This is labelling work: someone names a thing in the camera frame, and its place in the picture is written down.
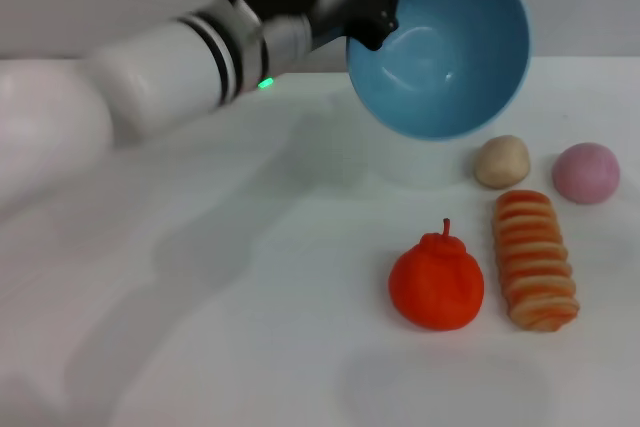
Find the pink round bun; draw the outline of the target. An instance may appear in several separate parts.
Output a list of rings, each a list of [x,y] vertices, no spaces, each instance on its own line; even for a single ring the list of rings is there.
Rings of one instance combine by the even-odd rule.
[[[555,160],[551,178],[556,191],[574,203],[600,204],[618,189],[621,168],[606,146],[585,142],[564,150]]]

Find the blue bowl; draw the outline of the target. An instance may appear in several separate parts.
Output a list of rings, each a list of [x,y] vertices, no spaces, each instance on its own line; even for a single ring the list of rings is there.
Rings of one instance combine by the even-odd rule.
[[[399,0],[396,18],[377,51],[346,42],[352,86],[385,127],[417,139],[462,137],[520,90],[531,57],[522,0]]]

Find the beige round bun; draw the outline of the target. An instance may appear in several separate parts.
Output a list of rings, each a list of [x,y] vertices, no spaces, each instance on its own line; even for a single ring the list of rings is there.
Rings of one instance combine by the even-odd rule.
[[[483,186],[502,190],[524,180],[531,169],[529,150],[513,135],[490,139],[479,150],[473,164],[475,179]]]

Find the orange toy fruit with stem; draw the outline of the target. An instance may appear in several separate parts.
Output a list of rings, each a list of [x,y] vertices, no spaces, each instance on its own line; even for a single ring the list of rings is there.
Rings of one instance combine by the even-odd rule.
[[[440,232],[423,235],[397,259],[388,278],[390,300],[399,314],[434,331],[465,327],[484,299],[479,264],[450,229],[445,218]]]

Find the orange striped bread roll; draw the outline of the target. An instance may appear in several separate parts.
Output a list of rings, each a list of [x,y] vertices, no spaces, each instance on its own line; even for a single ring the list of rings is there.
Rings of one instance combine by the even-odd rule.
[[[576,284],[551,200],[533,190],[496,199],[492,232],[501,293],[520,329],[556,332],[578,315]]]

